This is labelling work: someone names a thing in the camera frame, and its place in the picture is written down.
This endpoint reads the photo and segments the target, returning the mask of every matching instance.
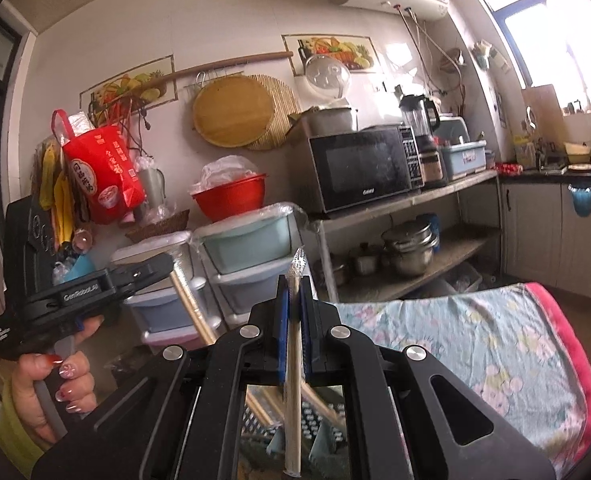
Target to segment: microwave door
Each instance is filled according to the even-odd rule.
[[[309,140],[326,212],[409,190],[396,128]]]

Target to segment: metal cup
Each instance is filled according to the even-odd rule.
[[[146,198],[144,202],[134,209],[134,217],[140,222],[147,211],[164,205],[166,194],[164,192],[164,175],[156,168],[138,171],[138,179],[144,189]]]

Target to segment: stainless steel pot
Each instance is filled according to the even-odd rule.
[[[384,247],[396,251],[407,251],[431,241],[431,223],[424,220],[410,220],[382,233]]]
[[[378,270],[381,255],[382,248],[380,246],[370,246],[364,242],[360,244],[360,247],[349,251],[349,261],[357,275],[370,276]]]
[[[433,248],[437,245],[437,241],[437,235],[432,235],[428,243],[408,250],[399,251],[389,248],[387,253],[391,266],[403,278],[422,276],[433,261]]]
[[[357,110],[354,108],[312,107],[303,112],[287,136],[324,137],[357,132]]]
[[[345,258],[331,253],[331,268],[333,269],[333,279],[336,282],[336,286],[344,285],[351,279],[349,263]],[[326,283],[324,272],[322,271],[322,260],[318,260],[313,264],[313,275],[318,280],[318,283]]]

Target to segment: finger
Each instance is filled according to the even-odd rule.
[[[66,400],[78,400],[93,393],[93,386],[95,381],[91,374],[86,374],[77,379],[66,381],[58,391],[55,398],[58,402],[65,402]]]
[[[77,379],[90,371],[89,359],[82,352],[78,351],[64,360],[60,365],[60,377],[63,379]]]
[[[79,345],[82,341],[90,338],[95,334],[96,330],[100,328],[100,325],[104,321],[104,316],[95,316],[85,319],[82,323],[84,328],[76,334],[76,344]]]
[[[71,402],[65,409],[69,413],[89,413],[95,410],[96,406],[98,406],[98,402],[96,401],[95,395],[89,394],[82,397],[82,399]]]
[[[12,383],[19,394],[34,395],[33,382],[45,379],[62,358],[54,354],[23,354],[12,373]]]

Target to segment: round wooden cutting board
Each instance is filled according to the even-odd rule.
[[[255,142],[250,143],[247,148],[250,150],[272,150],[279,148],[287,141],[287,132],[291,128],[289,115],[300,111],[296,95],[280,79],[270,75],[258,74],[250,77],[260,81],[269,91],[273,98],[275,114],[267,133],[261,136]]]
[[[193,103],[193,123],[207,142],[246,146],[263,136],[274,115],[273,99],[259,81],[236,75],[216,79]]]

